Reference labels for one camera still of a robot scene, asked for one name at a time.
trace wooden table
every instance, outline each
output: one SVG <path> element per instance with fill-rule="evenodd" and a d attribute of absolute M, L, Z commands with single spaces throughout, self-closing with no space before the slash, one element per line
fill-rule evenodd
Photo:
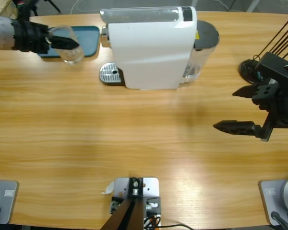
<path fill-rule="evenodd" d="M 81 64 L 0 51 L 0 180 L 19 182 L 12 223 L 99 229 L 117 177 L 160 181 L 163 224 L 196 229 L 267 224 L 258 183 L 288 178 L 288 130 L 269 142 L 212 127 L 224 119 L 263 124 L 265 111 L 231 94 L 247 83 L 239 63 L 257 54 L 288 19 L 264 13 L 199 12 L 220 43 L 199 79 L 178 90 L 109 87 L 99 68 L 109 48 Z M 103 25 L 99 15 L 32 18 Z"/>

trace metal base plate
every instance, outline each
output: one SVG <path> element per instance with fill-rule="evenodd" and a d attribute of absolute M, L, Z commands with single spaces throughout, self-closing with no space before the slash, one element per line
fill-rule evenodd
<path fill-rule="evenodd" d="M 0 224 L 10 222 L 17 188 L 16 181 L 0 181 Z"/>
<path fill-rule="evenodd" d="M 262 181 L 259 185 L 265 204 L 267 220 L 274 226 L 279 224 L 271 217 L 273 211 L 278 212 L 281 218 L 288 223 L 288 214 L 285 210 L 281 193 L 285 181 L 286 180 Z"/>
<path fill-rule="evenodd" d="M 155 177 L 143 178 L 143 196 L 144 197 L 157 197 L 159 194 L 159 180 Z M 129 186 L 129 177 L 118 178 L 114 182 L 114 197 L 127 198 Z"/>
<path fill-rule="evenodd" d="M 124 85 L 115 63 L 104 64 L 99 71 L 99 79 L 107 85 Z"/>

